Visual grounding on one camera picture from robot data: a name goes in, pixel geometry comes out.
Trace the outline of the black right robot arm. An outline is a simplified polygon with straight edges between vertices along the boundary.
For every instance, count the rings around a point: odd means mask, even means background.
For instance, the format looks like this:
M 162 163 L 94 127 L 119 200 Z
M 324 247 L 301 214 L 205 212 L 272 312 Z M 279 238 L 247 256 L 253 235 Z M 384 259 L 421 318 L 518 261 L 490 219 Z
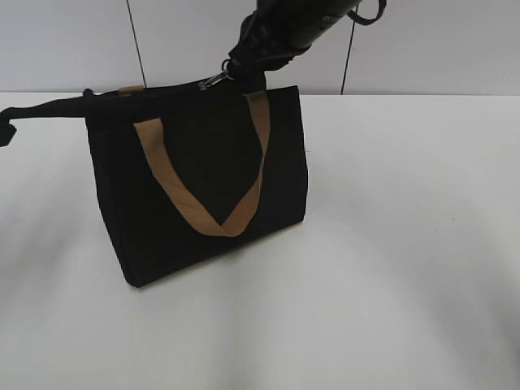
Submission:
M 345 16 L 360 25 L 379 20 L 387 3 L 379 3 L 371 19 L 354 9 L 358 1 L 258 1 L 240 26 L 239 39 L 223 62 L 231 79 L 275 72 L 303 55 L 325 32 Z

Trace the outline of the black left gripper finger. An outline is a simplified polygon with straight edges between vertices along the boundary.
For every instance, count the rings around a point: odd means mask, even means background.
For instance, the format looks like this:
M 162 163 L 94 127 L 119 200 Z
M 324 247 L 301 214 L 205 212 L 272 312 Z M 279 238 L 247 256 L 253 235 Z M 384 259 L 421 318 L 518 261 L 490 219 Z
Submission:
M 14 119 L 84 118 L 90 112 L 89 98 L 66 98 L 30 107 L 8 107 L 1 111 L 1 147 L 9 145 L 16 134 Z

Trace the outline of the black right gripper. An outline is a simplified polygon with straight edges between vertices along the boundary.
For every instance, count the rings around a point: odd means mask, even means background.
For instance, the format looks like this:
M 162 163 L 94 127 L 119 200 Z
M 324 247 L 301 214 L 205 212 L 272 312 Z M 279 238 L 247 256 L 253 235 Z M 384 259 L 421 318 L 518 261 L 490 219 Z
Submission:
M 239 40 L 222 62 L 221 70 L 229 79 L 244 80 L 278 71 L 309 49 L 310 45 L 303 48 L 290 45 L 256 10 L 243 20 Z

